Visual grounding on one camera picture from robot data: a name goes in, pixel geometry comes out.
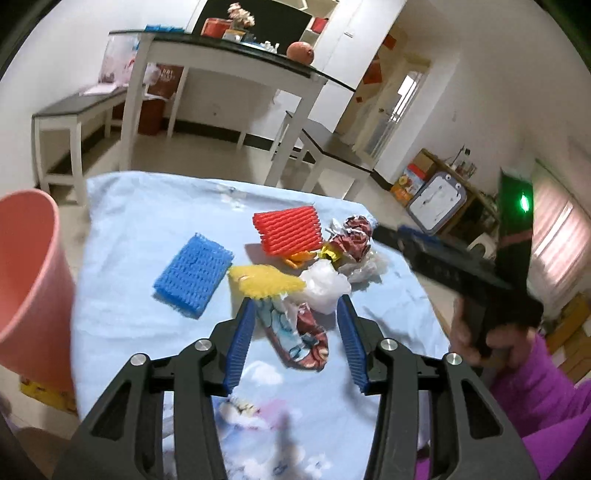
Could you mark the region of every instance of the plastic bag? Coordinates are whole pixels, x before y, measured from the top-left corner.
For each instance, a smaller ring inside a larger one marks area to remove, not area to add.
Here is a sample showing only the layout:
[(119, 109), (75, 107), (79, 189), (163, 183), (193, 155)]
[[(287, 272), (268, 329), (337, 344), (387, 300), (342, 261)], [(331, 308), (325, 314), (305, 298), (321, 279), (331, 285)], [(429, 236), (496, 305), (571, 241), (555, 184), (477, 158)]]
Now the plastic bag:
[(107, 41), (99, 82), (125, 85), (138, 52), (138, 35), (112, 35)]
[(339, 273), (347, 277), (349, 283), (369, 280), (375, 275), (383, 275), (388, 271), (388, 259), (370, 250), (358, 263), (345, 263), (339, 267)]
[(300, 278), (306, 282), (305, 289), (290, 297), (296, 303), (306, 302), (312, 310), (326, 315), (336, 310), (336, 303), (342, 295), (351, 293), (347, 277), (338, 273), (330, 260), (318, 260), (304, 270)]

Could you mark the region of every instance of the metal screw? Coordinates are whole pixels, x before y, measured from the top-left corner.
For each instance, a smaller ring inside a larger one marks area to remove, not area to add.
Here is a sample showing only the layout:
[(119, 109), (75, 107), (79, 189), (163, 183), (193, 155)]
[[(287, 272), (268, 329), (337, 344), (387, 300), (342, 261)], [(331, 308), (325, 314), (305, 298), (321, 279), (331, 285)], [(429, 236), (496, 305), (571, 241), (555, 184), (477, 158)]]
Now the metal screw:
[(447, 363), (450, 365), (459, 365), (462, 363), (462, 357), (457, 353), (450, 353), (446, 356)]
[(211, 347), (212, 347), (212, 343), (206, 338), (202, 338), (201, 340), (197, 340), (195, 342), (195, 348), (197, 350), (199, 350), (200, 352), (206, 352)]
[(147, 359), (148, 358), (143, 353), (136, 353), (133, 357), (131, 357), (129, 362), (134, 367), (139, 367), (140, 365), (143, 365), (144, 363), (146, 363)]
[(392, 350), (396, 350), (398, 348), (398, 343), (396, 340), (391, 338), (385, 338), (379, 343), (380, 347), (382, 347), (387, 352), (391, 352)]

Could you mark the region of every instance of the light blue bedsheet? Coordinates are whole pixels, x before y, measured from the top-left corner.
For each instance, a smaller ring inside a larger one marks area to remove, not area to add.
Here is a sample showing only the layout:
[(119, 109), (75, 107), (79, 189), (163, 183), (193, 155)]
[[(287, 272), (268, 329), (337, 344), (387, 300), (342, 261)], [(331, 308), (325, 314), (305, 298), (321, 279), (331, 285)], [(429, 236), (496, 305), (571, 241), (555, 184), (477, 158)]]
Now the light blue bedsheet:
[[(173, 256), (199, 232), (234, 255), (234, 264), (269, 262), (252, 225), (255, 212), (314, 204), (323, 227), (332, 218), (365, 215), (364, 206), (248, 183), (166, 174), (111, 173), (88, 182), (92, 227), (79, 274), (72, 323), (72, 363), (79, 413), (84, 417), (131, 355), (175, 355), (234, 317), (240, 298), (224, 278), (198, 320), (153, 296), (152, 285)], [(415, 353), (441, 358), (448, 341), (424, 290), (395, 251), (381, 283), (354, 290), (360, 316)], [(286, 368), (255, 331), (233, 404), (215, 399), (228, 475), (232, 480), (363, 478), (378, 399), (351, 381), (334, 316), (329, 360), (322, 372)], [(165, 465), (174, 476), (171, 395), (164, 412)]]

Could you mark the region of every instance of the bench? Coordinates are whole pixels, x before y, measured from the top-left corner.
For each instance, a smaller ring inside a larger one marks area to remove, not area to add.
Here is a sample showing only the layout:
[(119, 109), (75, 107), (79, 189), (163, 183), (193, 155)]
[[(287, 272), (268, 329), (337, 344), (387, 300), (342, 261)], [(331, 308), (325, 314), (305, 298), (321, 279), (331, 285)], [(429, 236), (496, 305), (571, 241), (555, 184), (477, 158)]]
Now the bench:
[[(285, 118), (271, 147), (271, 158), (275, 154), (292, 115), (292, 112), (285, 112)], [(343, 197), (343, 200), (353, 201), (369, 178), (372, 168), (364, 163), (350, 146), (343, 143), (338, 134), (332, 133), (324, 125), (313, 120), (306, 120), (304, 128), (300, 132), (300, 141), (304, 146), (298, 153), (297, 159), (303, 161), (306, 153), (309, 152), (316, 161), (301, 191), (310, 193), (321, 173), (328, 169), (353, 178), (353, 184)]]
[[(86, 183), (82, 172), (82, 124), (100, 113), (105, 113), (105, 137), (111, 135), (113, 107), (125, 101), (127, 89), (117, 88), (105, 95), (78, 93), (60, 100), (33, 115), (33, 158), (37, 166), (39, 184), (49, 193), (49, 185), (72, 185), (78, 204), (86, 204)], [(43, 164), (41, 132), (69, 130), (72, 174), (49, 173)]]

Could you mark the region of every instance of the person's hand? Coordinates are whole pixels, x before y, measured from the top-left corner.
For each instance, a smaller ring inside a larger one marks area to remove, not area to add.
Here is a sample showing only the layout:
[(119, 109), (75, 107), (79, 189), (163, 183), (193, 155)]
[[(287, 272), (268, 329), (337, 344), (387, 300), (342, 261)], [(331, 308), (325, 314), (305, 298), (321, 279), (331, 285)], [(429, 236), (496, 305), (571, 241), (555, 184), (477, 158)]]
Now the person's hand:
[[(450, 352), (459, 353), (473, 367), (489, 366), (473, 345), (468, 325), (463, 320), (464, 301), (454, 304), (452, 331), (450, 332)], [(506, 365), (519, 368), (528, 359), (535, 342), (535, 330), (523, 329), (516, 325), (502, 325), (486, 335), (486, 344), (494, 349), (506, 349), (509, 352)]]

